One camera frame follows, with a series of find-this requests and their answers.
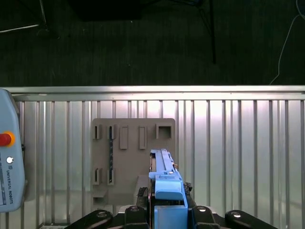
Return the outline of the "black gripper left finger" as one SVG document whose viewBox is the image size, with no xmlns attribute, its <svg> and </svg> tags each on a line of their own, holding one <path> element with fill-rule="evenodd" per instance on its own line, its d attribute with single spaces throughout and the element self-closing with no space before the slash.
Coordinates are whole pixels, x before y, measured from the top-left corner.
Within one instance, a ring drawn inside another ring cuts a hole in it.
<svg viewBox="0 0 305 229">
<path fill-rule="evenodd" d="M 77 220 L 68 229 L 148 229 L 148 189 L 139 188 L 136 205 L 131 205 L 113 216 L 104 209 L 95 210 L 92 213 Z"/>
</svg>

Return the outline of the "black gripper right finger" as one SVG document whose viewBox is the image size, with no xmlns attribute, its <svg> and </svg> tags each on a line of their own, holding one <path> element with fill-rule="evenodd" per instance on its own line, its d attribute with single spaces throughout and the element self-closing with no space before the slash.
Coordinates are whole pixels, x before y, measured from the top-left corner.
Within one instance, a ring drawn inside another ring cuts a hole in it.
<svg viewBox="0 0 305 229">
<path fill-rule="evenodd" d="M 224 217 L 210 207 L 195 203 L 191 195 L 192 184 L 185 182 L 184 190 L 188 204 L 189 229 L 276 229 L 276 227 L 241 210 L 231 210 Z"/>
</svg>

